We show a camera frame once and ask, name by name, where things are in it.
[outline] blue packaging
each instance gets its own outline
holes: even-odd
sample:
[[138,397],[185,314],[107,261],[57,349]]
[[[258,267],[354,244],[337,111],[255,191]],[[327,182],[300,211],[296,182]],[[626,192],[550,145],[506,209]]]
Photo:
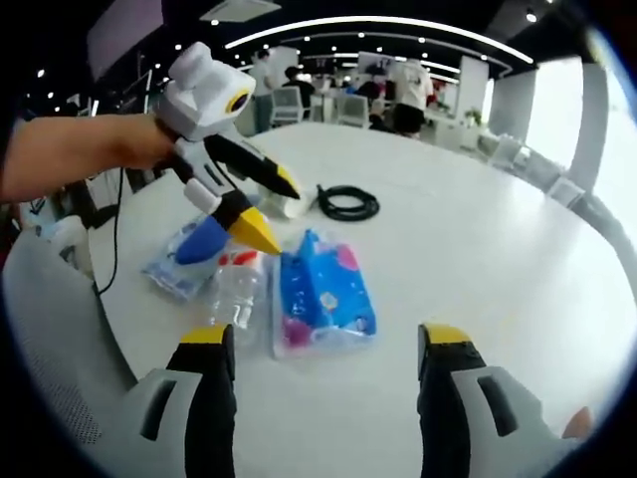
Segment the blue packaging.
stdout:
[[189,222],[141,272],[175,299],[189,302],[214,275],[216,255],[224,248],[228,237],[210,216]]
[[304,234],[273,277],[277,357],[350,349],[371,342],[376,317],[351,248]]

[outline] person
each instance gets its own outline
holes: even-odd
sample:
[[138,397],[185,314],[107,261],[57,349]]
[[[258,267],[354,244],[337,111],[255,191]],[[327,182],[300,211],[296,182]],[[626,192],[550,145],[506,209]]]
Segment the person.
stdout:
[[299,80],[301,70],[298,67],[289,67],[286,69],[286,78],[288,81],[283,84],[284,87],[298,87],[301,93],[301,103],[304,110],[304,118],[310,117],[310,107],[312,106],[312,95],[317,90],[313,85],[303,80]]
[[371,105],[373,102],[380,98],[380,94],[382,93],[381,89],[381,77],[374,76],[371,79],[367,80],[363,83],[358,90],[356,90],[356,94],[361,97],[366,97]]
[[396,64],[390,81],[395,84],[396,95],[394,129],[399,134],[417,137],[425,121],[427,97],[434,93],[429,73],[420,61],[408,60]]
[[36,118],[19,125],[0,171],[0,203],[46,196],[114,167],[151,169],[177,136],[151,115]]
[[383,120],[384,104],[381,100],[375,100],[369,110],[369,129],[372,131],[396,132],[385,124]]
[[270,52],[261,50],[257,52],[257,61],[250,70],[250,76],[257,81],[254,92],[255,99],[255,127],[257,134],[270,128],[270,115],[272,114],[272,90],[275,83],[270,71]]

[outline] human arm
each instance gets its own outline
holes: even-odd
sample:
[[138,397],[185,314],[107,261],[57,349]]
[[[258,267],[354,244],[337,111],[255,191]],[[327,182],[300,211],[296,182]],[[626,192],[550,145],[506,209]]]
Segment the human arm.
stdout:
[[275,83],[272,81],[272,79],[269,76],[266,75],[263,81],[266,84],[266,87],[268,87],[268,90],[273,90],[275,88]]
[[150,115],[33,119],[9,142],[0,202],[36,199],[114,167],[151,168],[175,140]]

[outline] black cable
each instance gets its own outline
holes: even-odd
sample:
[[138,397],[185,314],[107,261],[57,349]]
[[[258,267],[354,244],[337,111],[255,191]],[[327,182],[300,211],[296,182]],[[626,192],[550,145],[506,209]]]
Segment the black cable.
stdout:
[[[380,204],[375,196],[355,186],[334,186],[323,189],[317,186],[317,203],[325,216],[334,221],[364,221],[378,214]],[[353,207],[336,206],[329,199],[336,196],[347,196],[358,199],[361,204]]]
[[115,256],[114,264],[112,266],[112,276],[110,276],[110,280],[108,284],[98,291],[98,295],[100,296],[112,286],[112,283],[115,280],[115,274],[117,274],[117,224],[119,223],[119,212],[121,211],[121,192],[123,191],[123,168],[119,170],[119,191],[117,192],[117,210],[115,211],[115,223],[112,226],[112,248],[113,254]]

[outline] white round table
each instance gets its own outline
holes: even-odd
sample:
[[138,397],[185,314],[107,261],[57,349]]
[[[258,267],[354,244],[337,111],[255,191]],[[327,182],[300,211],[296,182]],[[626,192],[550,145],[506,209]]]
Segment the white round table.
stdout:
[[[423,321],[465,330],[489,364],[542,401],[555,432],[583,405],[603,409],[635,340],[635,304],[613,249],[577,216],[474,159],[396,135],[302,123],[253,141],[305,186],[354,184],[377,196],[380,213],[366,222],[313,210],[273,226],[280,238],[315,227],[353,246],[379,333],[368,349],[324,358],[238,354],[238,476],[419,476]],[[138,378],[165,366],[206,317],[139,272],[197,214],[182,189],[168,174],[121,211],[119,269],[103,301]],[[111,237],[112,221],[90,233],[99,287],[111,273]]]

